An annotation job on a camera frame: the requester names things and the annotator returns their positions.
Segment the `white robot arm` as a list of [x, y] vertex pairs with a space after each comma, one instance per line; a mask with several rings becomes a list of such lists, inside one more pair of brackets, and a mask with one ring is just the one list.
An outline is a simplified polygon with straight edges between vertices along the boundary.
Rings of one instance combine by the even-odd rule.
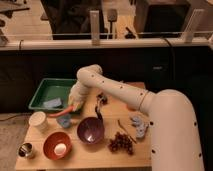
[[95, 64], [77, 71], [69, 104], [78, 109], [92, 87], [146, 114], [150, 121], [152, 171], [205, 171], [198, 122], [191, 101], [173, 89], [153, 93], [108, 79]]

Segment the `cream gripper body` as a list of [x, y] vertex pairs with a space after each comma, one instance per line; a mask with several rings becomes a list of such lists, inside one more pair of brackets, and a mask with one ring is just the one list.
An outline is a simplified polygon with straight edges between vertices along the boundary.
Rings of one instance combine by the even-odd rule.
[[68, 96], [68, 105], [74, 110], [79, 110], [88, 96], [88, 88], [80, 82], [77, 82], [70, 89]]

